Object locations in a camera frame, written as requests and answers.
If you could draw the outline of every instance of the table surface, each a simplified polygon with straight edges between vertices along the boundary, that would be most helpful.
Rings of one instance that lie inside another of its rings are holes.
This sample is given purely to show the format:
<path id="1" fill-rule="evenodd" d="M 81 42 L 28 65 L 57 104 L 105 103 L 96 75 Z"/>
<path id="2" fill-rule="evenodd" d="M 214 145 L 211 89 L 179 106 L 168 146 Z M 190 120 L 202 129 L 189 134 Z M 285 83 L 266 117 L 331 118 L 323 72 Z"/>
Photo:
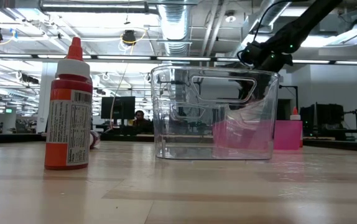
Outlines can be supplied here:
<path id="1" fill-rule="evenodd" d="M 357 152 L 168 161 L 102 142 L 87 169 L 44 170 L 44 142 L 0 144 L 0 223 L 357 223 Z"/>

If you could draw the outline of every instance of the white wall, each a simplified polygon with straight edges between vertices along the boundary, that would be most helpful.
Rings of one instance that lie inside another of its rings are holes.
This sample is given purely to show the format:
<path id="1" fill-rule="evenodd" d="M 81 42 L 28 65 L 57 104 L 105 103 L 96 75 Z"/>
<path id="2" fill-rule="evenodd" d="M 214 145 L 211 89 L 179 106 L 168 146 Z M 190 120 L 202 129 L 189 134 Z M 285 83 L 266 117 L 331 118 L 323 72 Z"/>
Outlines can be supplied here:
<path id="1" fill-rule="evenodd" d="M 292 84 L 299 86 L 300 107 L 318 102 L 342 105 L 344 111 L 357 109 L 357 66 L 307 65 L 292 74 Z M 345 122 L 356 128 L 354 115 L 345 115 Z"/>
<path id="2" fill-rule="evenodd" d="M 292 74 L 287 73 L 287 70 L 282 69 L 279 71 L 279 75 L 283 77 L 284 81 L 280 82 L 280 85 L 291 86 L 292 84 Z M 296 106 L 296 91 L 294 88 L 280 88 L 278 89 L 278 99 L 290 100 L 290 107 Z"/>

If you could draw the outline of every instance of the pink object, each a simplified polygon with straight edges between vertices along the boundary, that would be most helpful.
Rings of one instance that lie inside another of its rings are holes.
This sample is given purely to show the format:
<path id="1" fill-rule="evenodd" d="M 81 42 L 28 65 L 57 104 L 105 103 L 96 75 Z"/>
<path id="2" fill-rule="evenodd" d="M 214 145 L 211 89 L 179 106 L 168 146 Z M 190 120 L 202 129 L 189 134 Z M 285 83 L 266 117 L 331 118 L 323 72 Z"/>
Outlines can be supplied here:
<path id="1" fill-rule="evenodd" d="M 217 159 L 253 159 L 253 154 L 265 154 L 272 148 L 272 123 L 222 121 L 213 125 L 213 155 Z"/>
<path id="2" fill-rule="evenodd" d="M 298 150 L 302 135 L 302 121 L 276 121 L 274 149 Z"/>

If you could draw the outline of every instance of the ceiling duct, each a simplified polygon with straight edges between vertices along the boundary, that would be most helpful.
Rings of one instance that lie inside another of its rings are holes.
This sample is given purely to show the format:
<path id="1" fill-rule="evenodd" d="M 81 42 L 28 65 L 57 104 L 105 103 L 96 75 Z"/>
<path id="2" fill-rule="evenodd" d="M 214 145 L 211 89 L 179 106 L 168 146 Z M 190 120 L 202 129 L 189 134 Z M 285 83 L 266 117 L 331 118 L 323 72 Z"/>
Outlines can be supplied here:
<path id="1" fill-rule="evenodd" d="M 158 7 L 161 19 L 160 28 L 166 40 L 186 40 L 188 38 L 190 8 L 185 5 L 166 4 Z M 169 56 L 188 55 L 188 43 L 166 43 Z"/>

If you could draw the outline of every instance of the white object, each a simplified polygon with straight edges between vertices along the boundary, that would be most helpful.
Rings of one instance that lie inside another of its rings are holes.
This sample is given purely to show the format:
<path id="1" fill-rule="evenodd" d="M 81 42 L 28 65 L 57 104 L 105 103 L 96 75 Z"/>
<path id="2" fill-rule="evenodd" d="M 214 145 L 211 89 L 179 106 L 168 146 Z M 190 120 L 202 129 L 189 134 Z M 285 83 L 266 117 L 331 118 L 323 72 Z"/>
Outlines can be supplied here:
<path id="1" fill-rule="evenodd" d="M 90 66 L 86 62 L 74 59 L 62 59 L 58 61 L 56 77 L 61 74 L 79 75 L 88 80 L 90 78 Z"/>
<path id="2" fill-rule="evenodd" d="M 291 115 L 290 116 L 290 120 L 291 121 L 300 121 L 302 118 L 300 117 L 299 114 L 296 114 L 296 115 Z"/>

